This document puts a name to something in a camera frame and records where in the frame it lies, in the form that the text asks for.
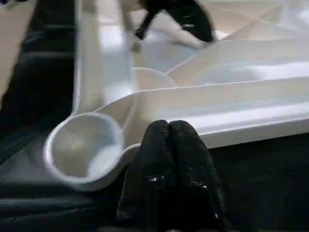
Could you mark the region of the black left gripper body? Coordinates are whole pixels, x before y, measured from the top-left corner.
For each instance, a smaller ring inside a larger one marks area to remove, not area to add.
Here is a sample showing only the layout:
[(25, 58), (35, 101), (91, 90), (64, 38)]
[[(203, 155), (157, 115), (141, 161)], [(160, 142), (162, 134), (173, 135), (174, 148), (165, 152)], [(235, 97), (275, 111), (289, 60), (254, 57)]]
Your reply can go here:
[(197, 39), (206, 43), (214, 41), (211, 20), (195, 0), (167, 0), (165, 10), (183, 30)]

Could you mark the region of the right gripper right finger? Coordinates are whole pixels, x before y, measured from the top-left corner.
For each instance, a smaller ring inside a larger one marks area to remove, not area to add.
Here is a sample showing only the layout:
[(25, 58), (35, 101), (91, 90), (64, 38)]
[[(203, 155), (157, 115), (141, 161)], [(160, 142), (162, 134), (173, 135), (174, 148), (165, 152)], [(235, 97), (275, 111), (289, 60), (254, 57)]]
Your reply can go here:
[(197, 131), (183, 120), (169, 123), (180, 187), (180, 220), (186, 232), (230, 232), (224, 189), (212, 156)]

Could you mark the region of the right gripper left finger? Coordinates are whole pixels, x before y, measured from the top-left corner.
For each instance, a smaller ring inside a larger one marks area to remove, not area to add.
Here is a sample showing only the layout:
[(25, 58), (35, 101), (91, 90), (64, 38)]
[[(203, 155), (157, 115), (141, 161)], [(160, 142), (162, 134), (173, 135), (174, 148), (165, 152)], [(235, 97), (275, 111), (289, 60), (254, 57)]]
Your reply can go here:
[(117, 207), (117, 225), (127, 230), (165, 232), (174, 221), (175, 163), (168, 123), (152, 122), (129, 164)]

